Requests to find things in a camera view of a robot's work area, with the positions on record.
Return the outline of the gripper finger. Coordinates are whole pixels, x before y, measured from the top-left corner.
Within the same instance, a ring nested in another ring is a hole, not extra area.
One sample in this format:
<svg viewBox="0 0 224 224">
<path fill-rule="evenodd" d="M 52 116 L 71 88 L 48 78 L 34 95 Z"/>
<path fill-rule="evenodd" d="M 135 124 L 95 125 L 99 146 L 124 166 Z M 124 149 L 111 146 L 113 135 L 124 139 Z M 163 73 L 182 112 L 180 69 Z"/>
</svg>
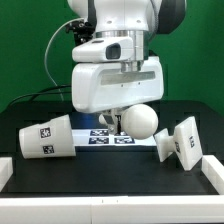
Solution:
<svg viewBox="0 0 224 224">
<path fill-rule="evenodd" d="M 103 113 L 110 134 L 119 133 L 119 114 L 115 109 L 107 110 Z"/>
</svg>

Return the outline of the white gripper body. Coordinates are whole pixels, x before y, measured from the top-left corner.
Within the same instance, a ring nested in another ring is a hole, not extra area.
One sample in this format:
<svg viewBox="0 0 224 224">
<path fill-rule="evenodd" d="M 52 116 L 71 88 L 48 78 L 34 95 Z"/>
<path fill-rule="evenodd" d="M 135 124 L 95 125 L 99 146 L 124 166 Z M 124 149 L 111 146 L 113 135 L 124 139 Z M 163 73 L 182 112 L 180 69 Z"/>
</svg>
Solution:
<svg viewBox="0 0 224 224">
<path fill-rule="evenodd" d="M 96 38 L 72 51 L 72 103 L 95 113 L 162 98 L 163 72 L 158 56 L 132 65 L 130 37 Z"/>
</svg>

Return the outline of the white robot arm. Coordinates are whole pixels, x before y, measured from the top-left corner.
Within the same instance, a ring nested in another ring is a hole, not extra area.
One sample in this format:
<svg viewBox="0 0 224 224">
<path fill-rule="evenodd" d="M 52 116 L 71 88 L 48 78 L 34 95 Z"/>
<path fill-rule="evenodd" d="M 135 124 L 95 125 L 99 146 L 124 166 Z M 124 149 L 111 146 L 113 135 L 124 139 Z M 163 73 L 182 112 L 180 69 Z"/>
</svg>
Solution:
<svg viewBox="0 0 224 224">
<path fill-rule="evenodd" d="M 164 93 L 163 71 L 148 45 L 183 21 L 186 0 L 68 0 L 90 27 L 72 51 L 72 103 L 82 113 L 98 113 L 110 133 L 136 139 L 158 127 L 147 105 Z"/>
</svg>

